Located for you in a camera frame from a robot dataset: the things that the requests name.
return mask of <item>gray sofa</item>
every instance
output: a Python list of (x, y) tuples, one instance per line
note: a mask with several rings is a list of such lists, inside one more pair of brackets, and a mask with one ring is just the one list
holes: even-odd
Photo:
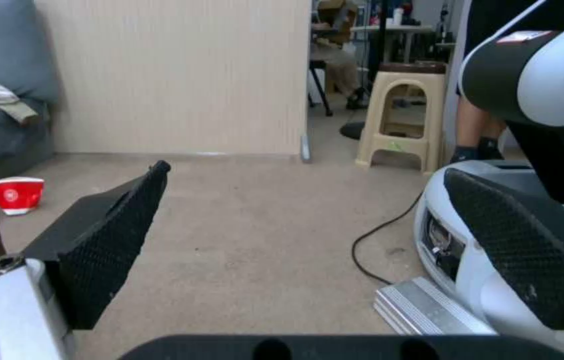
[(40, 114), (35, 123), (20, 126), (0, 110), (0, 178), (5, 178), (54, 152), (48, 105), (58, 100), (58, 82), (33, 0), (0, 0), (0, 84)]

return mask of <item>red paper cup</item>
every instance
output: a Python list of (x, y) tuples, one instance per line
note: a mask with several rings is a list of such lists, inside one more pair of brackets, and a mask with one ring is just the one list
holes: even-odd
[(38, 207), (44, 180), (34, 177), (0, 179), (0, 209), (6, 215), (23, 215)]

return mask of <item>beige stool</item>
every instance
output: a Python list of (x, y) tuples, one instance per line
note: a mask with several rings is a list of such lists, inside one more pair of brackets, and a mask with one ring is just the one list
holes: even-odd
[[(421, 160), (421, 171), (433, 173), (440, 166), (442, 155), (442, 118), (445, 98), (444, 63), (385, 63), (381, 64), (375, 77), (371, 101), (366, 115), (357, 159), (358, 166), (369, 168), (373, 154), (378, 150), (396, 151), (417, 155)], [(418, 128), (420, 138), (387, 135), (392, 124), (385, 109), (391, 109), (392, 89), (403, 85), (414, 85), (424, 91), (426, 96), (426, 115), (424, 126), (396, 125), (396, 132), (411, 135)]]

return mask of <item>wall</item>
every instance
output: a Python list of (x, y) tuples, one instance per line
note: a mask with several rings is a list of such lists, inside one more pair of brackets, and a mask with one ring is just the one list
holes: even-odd
[(36, 0), (60, 152), (296, 154), (307, 0)]

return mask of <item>beige carpet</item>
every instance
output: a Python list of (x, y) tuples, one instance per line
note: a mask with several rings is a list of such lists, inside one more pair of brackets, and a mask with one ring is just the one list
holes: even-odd
[[(412, 158), (353, 164), (337, 129), (350, 112), (311, 110), (314, 163), (288, 157), (58, 155), (27, 175), (46, 180), (38, 210), (1, 219), (19, 251), (80, 196), (173, 166), (141, 255), (78, 358), (112, 359), (156, 337), (190, 333), (389, 333), (373, 311), (378, 283), (353, 265), (353, 239), (403, 212), (426, 183)], [(380, 231), (360, 259), (387, 279), (423, 270), (412, 220)]]

